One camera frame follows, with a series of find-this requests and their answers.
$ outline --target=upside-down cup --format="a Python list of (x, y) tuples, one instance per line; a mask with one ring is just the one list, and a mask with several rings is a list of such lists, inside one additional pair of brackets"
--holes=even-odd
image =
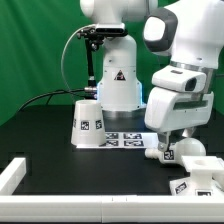
[(106, 143), (100, 102), (96, 100), (76, 102), (71, 142), (77, 148), (98, 147)]

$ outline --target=green backdrop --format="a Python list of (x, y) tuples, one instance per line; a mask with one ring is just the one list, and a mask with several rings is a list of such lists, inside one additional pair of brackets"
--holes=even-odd
[[(175, 0), (159, 0), (167, 5)], [(60, 72), (63, 48), (78, 28), (91, 24), (79, 6), (79, 0), (1, 0), (0, 1), (0, 124), (12, 117), (28, 99), (66, 89)], [(138, 78), (144, 86), (144, 100), (152, 88), (152, 74), (169, 62), (151, 54), (142, 41), (144, 23), (128, 23), (130, 35), (138, 43)], [(94, 54), (97, 79), (101, 78), (102, 51)], [(87, 63), (83, 40), (75, 39), (65, 58), (65, 71), (72, 89), (87, 83)], [(224, 52), (220, 58), (224, 70)], [(224, 113), (222, 78), (214, 82), (215, 107)], [(72, 104), (69, 96), (57, 96), (52, 104)]]

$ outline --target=cable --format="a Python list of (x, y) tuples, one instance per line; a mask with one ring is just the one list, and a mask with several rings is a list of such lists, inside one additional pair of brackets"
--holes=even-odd
[(67, 43), (65, 44), (65, 47), (64, 47), (64, 50), (63, 50), (63, 53), (62, 53), (62, 57), (61, 57), (61, 75), (62, 75), (63, 81), (64, 81), (64, 83), (65, 83), (69, 92), (71, 92), (71, 88), (70, 88), (70, 86), (67, 82), (67, 79), (66, 79), (66, 76), (65, 76), (65, 71), (64, 71), (64, 61), (65, 61), (65, 55), (66, 55), (67, 49), (68, 49), (70, 43), (72, 42), (73, 38), (77, 35), (78, 32), (80, 32), (81, 30), (86, 29), (86, 28), (95, 28), (95, 27), (96, 27), (96, 24), (91, 24), (91, 25), (84, 26), (84, 27), (76, 30), (71, 35), (71, 37), (68, 39)]
[(162, 64), (161, 64), (161, 61), (160, 61), (160, 58), (158, 55), (156, 55), (156, 59), (157, 59), (157, 63), (159, 65), (159, 68), (162, 69)]
[(71, 91), (66, 91), (66, 90), (57, 90), (57, 91), (54, 91), (54, 92), (50, 92), (50, 93), (45, 93), (45, 94), (42, 94), (42, 95), (39, 95), (39, 96), (36, 96), (30, 100), (28, 100), (26, 103), (24, 103), (20, 108), (19, 110), (16, 112), (19, 113), (21, 112), (25, 107), (27, 107), (29, 104), (31, 104), (32, 102), (36, 101), (36, 100), (39, 100), (39, 99), (42, 99), (42, 98), (45, 98), (45, 97), (52, 97), (54, 95), (62, 95), (62, 94), (71, 94), (71, 95), (75, 95), (75, 96), (79, 96), (77, 95), (76, 93), (78, 92), (83, 92), (84, 89), (76, 89), (76, 90), (71, 90)]
[[(80, 98), (85, 98), (86, 97), (86, 96), (81, 96), (81, 95), (78, 95), (78, 94), (72, 94), (72, 95), (75, 95), (75, 96), (80, 97)], [(49, 103), (50, 103), (50, 101), (51, 101), (53, 96), (55, 96), (55, 94), (50, 95), (50, 97), (48, 98), (48, 100), (47, 100), (47, 102), (45, 104), (46, 106), (49, 105)]]
[(215, 76), (216, 78), (223, 78), (224, 77), (224, 74), (218, 74)]

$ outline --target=white frame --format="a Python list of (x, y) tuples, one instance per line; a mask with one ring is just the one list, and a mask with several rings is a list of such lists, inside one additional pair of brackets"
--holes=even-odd
[[(14, 159), (0, 175), (0, 184), (9, 175), (3, 185), (15, 187), (25, 172), (25, 159)], [(224, 221), (224, 199), (215, 196), (12, 196), (11, 191), (4, 192), (0, 189), (0, 222)]]

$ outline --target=black cable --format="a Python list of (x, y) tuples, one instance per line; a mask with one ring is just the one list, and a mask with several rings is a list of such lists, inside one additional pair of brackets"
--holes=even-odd
[(85, 45), (86, 45), (86, 55), (87, 55), (87, 62), (88, 62), (88, 74), (90, 78), (94, 79), (94, 70), (93, 70), (93, 56), (92, 56), (92, 50), (90, 47), (90, 40), (86, 39), (85, 40)]
[(19, 113), (21, 112), (25, 107), (27, 107), (29, 104), (31, 104), (32, 102), (36, 101), (36, 100), (39, 100), (39, 99), (42, 99), (42, 98), (45, 98), (45, 97), (52, 97), (54, 95), (63, 95), (63, 94), (71, 94), (71, 95), (75, 95), (75, 96), (79, 96), (77, 95), (76, 93), (78, 92), (84, 92), (85, 90), (84, 89), (76, 89), (76, 90), (71, 90), (71, 91), (66, 91), (66, 90), (58, 90), (58, 91), (54, 91), (54, 92), (50, 92), (50, 93), (45, 93), (45, 94), (42, 94), (42, 95), (39, 95), (39, 96), (36, 96), (30, 100), (28, 100), (26, 103), (24, 103), (20, 108), (19, 110), (16, 112), (16, 113)]
[(224, 77), (224, 74), (218, 74), (215, 76), (216, 78), (223, 78)]
[[(55, 92), (59, 92), (59, 91), (65, 91), (65, 90), (63, 90), (63, 89), (58, 89), (58, 90), (56, 90)], [(56, 94), (52, 94), (52, 95), (50, 95), (50, 97), (48, 98), (48, 100), (47, 100), (47, 102), (46, 102), (46, 106), (47, 105), (49, 105), (49, 102), (51, 101), (51, 99), (52, 99), (52, 97), (53, 96), (55, 96)], [(75, 95), (75, 96), (77, 96), (77, 97), (80, 97), (80, 98), (85, 98), (85, 96), (81, 96), (81, 95), (78, 95), (78, 94), (72, 94), (72, 95)]]

